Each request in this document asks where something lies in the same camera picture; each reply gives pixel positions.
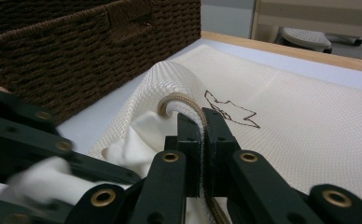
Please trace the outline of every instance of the wooden edge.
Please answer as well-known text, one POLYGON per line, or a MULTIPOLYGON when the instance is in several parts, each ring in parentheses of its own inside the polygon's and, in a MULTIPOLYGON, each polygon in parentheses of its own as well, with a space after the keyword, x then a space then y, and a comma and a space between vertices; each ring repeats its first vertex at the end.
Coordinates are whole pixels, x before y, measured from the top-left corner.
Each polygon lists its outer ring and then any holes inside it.
POLYGON ((344 68, 354 69, 357 71, 362 71, 362 60, 360 59, 347 58, 333 54, 325 54, 322 52, 310 51, 306 49, 295 49, 286 46, 260 42, 256 40, 245 39, 231 35, 221 35, 217 33, 211 33, 207 31, 202 31, 202 38, 208 40, 215 40, 226 44, 246 47, 250 49, 259 49, 311 62, 325 63, 330 65, 335 65, 338 67, 344 67, 344 68))

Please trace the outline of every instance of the white table surface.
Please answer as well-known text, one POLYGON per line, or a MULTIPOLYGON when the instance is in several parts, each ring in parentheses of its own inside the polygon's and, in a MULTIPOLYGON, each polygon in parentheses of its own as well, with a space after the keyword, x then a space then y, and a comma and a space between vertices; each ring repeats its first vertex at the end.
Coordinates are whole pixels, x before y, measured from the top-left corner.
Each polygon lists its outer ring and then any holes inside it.
MULTIPOLYGON (((216 41, 200 39, 190 46, 177 52, 170 59, 186 53, 200 45, 207 45, 222 50, 228 54, 244 58, 256 63, 313 77, 327 82, 362 90, 362 72, 332 65, 309 62, 297 58, 286 57, 266 51, 248 49, 216 41)), ((140 84, 145 73, 126 83, 119 89, 86 108, 69 120, 58 126, 60 134, 73 141, 74 150, 87 154, 91 147, 99 140, 107 126, 122 108, 134 89, 140 84)))

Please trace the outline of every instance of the wicker basket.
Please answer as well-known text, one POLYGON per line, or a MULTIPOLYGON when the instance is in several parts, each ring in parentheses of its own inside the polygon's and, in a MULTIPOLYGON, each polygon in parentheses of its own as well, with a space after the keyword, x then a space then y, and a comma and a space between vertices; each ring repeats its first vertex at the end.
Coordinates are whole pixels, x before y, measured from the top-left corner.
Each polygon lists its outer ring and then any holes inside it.
POLYGON ((200 37, 200 0, 0 1, 0 86, 60 123, 200 37))

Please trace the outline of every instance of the black drawing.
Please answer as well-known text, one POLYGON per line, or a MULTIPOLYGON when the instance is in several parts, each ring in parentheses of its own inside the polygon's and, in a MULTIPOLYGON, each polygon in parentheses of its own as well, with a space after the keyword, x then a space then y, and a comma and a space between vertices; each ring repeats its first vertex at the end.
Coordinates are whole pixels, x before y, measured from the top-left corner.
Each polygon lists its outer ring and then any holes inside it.
POLYGON ((228 119, 238 124, 260 129, 260 127, 253 120, 251 120, 251 118, 256 115, 256 112, 247 110, 241 106, 237 106, 232 101, 220 102, 209 91, 205 92, 204 97, 206 98, 210 106, 218 113, 220 113, 224 119, 228 119))

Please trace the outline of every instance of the metal grommet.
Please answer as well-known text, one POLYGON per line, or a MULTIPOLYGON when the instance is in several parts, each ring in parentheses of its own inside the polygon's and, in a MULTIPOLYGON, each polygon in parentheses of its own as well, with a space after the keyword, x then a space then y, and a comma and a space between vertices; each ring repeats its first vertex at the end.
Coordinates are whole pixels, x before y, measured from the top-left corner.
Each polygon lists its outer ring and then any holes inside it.
POLYGON ((350 207, 352 205, 352 200, 349 197, 333 189, 324 190, 323 197, 327 202, 338 207, 350 207))
POLYGON ((258 157, 250 152, 245 152, 240 154, 240 159, 247 162, 256 162, 258 161, 258 157))
POLYGON ((175 153, 171 153, 171 152, 163 154, 163 156, 161 156, 161 158, 167 162, 178 161, 178 155, 175 153))
POLYGON ((25 214, 10 214, 4 218, 4 224, 29 224, 30 218, 25 214))
POLYGON ((40 119, 52 119, 51 114, 45 111, 38 111, 35 115, 40 119))
POLYGON ((56 143, 56 148, 63 150, 63 151, 70 151, 72 148, 71 143, 66 141, 59 141, 56 143))
POLYGON ((115 198, 116 194, 112 189, 100 189, 91 196, 90 202, 93 206, 103 207, 112 203, 115 198))

